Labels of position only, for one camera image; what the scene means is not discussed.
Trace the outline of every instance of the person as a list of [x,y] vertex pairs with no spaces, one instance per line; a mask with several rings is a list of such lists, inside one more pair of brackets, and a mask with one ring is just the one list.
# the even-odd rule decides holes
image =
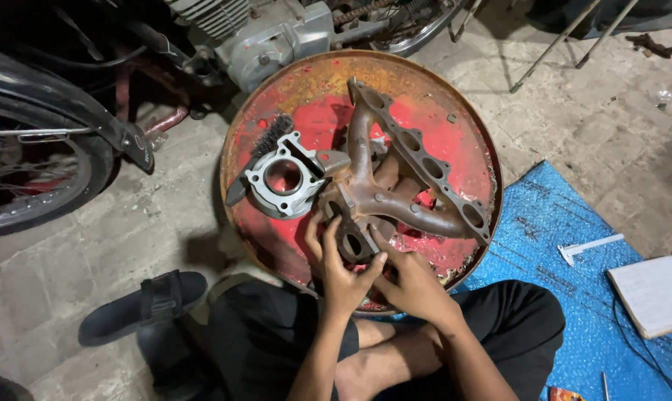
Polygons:
[[[563,342],[561,306],[516,280],[448,295],[417,252],[395,250],[369,227],[378,253],[344,268],[333,218],[306,242],[320,261],[323,299],[259,280],[211,305],[213,359],[233,400],[537,400]],[[388,263],[397,283],[382,274]],[[371,287],[420,324],[353,317]]]

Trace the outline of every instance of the black pants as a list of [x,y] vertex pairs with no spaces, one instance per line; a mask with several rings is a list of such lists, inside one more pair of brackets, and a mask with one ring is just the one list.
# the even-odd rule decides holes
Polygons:
[[[520,400],[536,400],[554,367],[565,321],[545,288],[502,281],[452,298]],[[295,290],[257,280],[226,291],[211,306],[213,358],[235,401],[284,400],[316,329],[319,303]],[[358,331],[346,327],[339,360],[358,352]],[[447,367],[391,387],[378,400],[456,400]]]

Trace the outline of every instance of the hand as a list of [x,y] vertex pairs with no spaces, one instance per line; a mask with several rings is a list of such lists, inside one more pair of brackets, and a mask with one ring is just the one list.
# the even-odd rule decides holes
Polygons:
[[309,220],[306,228],[306,243],[320,263],[326,313],[348,318],[361,305],[363,298],[373,285],[373,280],[380,276],[388,255],[385,252],[379,253],[371,265],[361,273],[349,271],[343,266],[336,246],[336,230],[341,223],[341,216],[334,218],[324,232],[322,248],[316,235],[322,215],[322,212],[318,211]]
[[389,303],[435,326],[440,320],[448,319],[448,312],[461,313],[459,305],[445,292],[423,255],[415,251],[400,252],[383,238],[376,227],[369,225],[368,230],[378,249],[388,253],[388,259],[398,270],[397,285],[383,275],[373,283]]

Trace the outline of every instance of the rusty exhaust manifold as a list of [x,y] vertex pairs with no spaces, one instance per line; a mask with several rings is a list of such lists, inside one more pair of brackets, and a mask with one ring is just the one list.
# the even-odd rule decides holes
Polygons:
[[[398,221],[419,231],[475,238],[488,245],[492,238],[486,206],[456,195],[447,182],[450,165],[425,151],[420,130],[395,122],[388,112],[393,99],[353,77],[348,92],[354,106],[347,134],[348,157],[333,150],[317,152],[325,175],[333,178],[320,195],[319,209],[326,219],[343,215],[337,234],[341,255],[352,263],[369,262],[379,249],[368,233],[368,224],[390,239]],[[392,141],[375,172],[369,144],[373,124]],[[412,201],[428,189],[437,198],[433,210]]]

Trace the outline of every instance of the tire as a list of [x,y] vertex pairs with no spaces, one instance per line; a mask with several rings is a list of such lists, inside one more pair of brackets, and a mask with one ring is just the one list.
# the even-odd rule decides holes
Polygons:
[[465,1],[461,1],[460,5],[455,7],[452,10],[449,10],[446,14],[444,14],[441,17],[438,17],[438,20],[433,22],[433,25],[430,30],[428,30],[425,34],[423,34],[418,40],[413,41],[412,44],[409,46],[405,46],[402,49],[398,50],[386,50],[386,49],[380,49],[376,45],[376,42],[371,42],[368,43],[369,48],[371,50],[377,50],[377,51],[382,51],[384,53],[391,53],[396,56],[401,56],[403,58],[410,57],[413,54],[417,53],[420,49],[425,47],[432,39],[435,39],[435,36],[438,36],[440,32],[442,32],[443,29],[445,29],[453,19],[455,19],[455,16],[460,13],[462,10],[463,6],[465,4]]
[[[12,118],[20,123],[40,128],[81,128],[75,122],[60,114],[47,111],[24,101],[0,96],[0,116]],[[114,168],[114,154],[111,145],[97,134],[76,134],[66,142],[74,149],[80,149],[88,158],[90,177],[80,192],[64,204],[25,221],[0,226],[0,236],[36,227],[71,213],[88,203],[106,186]]]

